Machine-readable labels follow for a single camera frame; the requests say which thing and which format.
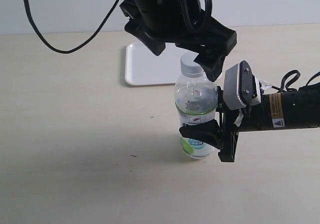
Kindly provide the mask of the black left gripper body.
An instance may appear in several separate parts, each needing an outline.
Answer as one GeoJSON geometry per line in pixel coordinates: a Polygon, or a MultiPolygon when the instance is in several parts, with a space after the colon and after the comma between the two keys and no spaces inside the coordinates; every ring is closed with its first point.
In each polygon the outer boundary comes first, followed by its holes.
{"type": "Polygon", "coordinates": [[[214,18],[210,18],[200,31],[192,31],[185,26],[185,12],[182,12],[179,23],[178,18],[173,18],[172,23],[177,25],[176,29],[165,31],[165,25],[168,24],[165,18],[168,13],[159,21],[153,19],[155,24],[160,27],[160,32],[152,32],[147,28],[148,19],[144,19],[143,13],[139,11],[134,0],[124,0],[120,8],[129,20],[136,21],[151,39],[166,43],[173,43],[176,47],[205,54],[223,54],[227,56],[237,44],[237,33],[223,26],[214,18]]]}

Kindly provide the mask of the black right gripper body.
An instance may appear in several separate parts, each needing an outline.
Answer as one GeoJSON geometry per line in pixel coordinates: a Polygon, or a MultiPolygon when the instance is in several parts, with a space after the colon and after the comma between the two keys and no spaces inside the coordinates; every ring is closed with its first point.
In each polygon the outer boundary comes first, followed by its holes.
{"type": "Polygon", "coordinates": [[[223,100],[223,91],[218,88],[219,134],[221,136],[221,162],[234,162],[240,132],[267,131],[271,127],[270,116],[266,108],[266,96],[259,88],[261,103],[240,110],[229,110],[223,100]]]}

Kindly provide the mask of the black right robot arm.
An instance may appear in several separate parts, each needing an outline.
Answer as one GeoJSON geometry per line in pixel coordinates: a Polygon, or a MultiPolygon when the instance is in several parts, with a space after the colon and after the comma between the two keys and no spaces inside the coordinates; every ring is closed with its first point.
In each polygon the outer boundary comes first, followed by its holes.
{"type": "Polygon", "coordinates": [[[320,126],[320,87],[307,85],[295,91],[263,94],[257,105],[230,110],[218,90],[220,120],[184,125],[185,138],[205,142],[219,150],[221,162],[234,162],[241,132],[318,128],[320,126]]]}

